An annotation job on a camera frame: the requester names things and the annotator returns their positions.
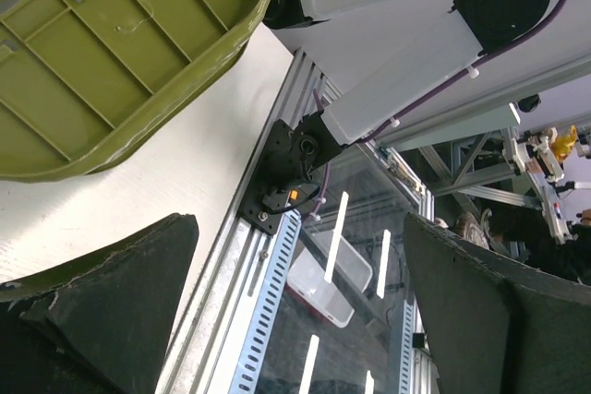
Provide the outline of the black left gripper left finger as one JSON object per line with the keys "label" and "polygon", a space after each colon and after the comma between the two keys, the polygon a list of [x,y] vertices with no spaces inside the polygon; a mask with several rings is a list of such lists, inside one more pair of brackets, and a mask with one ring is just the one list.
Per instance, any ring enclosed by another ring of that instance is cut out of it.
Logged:
{"label": "black left gripper left finger", "polygon": [[154,392],[198,239],[174,213],[2,283],[2,392]]}

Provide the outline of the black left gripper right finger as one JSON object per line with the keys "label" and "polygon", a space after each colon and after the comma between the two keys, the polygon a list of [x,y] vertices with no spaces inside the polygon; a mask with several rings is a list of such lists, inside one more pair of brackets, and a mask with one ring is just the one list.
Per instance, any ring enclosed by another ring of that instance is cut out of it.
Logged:
{"label": "black left gripper right finger", "polygon": [[404,219],[412,289],[442,393],[587,393],[590,288]]}

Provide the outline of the olive green slotted basket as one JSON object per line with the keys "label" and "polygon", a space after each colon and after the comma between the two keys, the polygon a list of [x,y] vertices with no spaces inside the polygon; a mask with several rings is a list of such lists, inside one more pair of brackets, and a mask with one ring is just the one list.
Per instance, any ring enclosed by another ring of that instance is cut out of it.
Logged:
{"label": "olive green slotted basket", "polygon": [[130,157],[239,60],[270,0],[1,0],[1,176]]}

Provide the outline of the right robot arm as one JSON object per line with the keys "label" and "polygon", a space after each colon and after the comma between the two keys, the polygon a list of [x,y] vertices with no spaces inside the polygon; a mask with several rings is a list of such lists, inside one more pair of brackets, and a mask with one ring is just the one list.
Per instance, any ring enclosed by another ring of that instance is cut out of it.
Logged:
{"label": "right robot arm", "polygon": [[322,167],[533,38],[566,0],[271,0],[265,25],[344,87],[298,126]]}

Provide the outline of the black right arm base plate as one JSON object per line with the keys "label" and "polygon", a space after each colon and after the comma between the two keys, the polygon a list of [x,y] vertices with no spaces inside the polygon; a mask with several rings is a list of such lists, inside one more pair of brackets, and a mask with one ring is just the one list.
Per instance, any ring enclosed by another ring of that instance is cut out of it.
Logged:
{"label": "black right arm base plate", "polygon": [[279,175],[284,169],[281,156],[291,147],[290,131],[283,120],[273,123],[238,207],[240,218],[269,236],[278,232],[289,198],[289,190],[279,186]]}

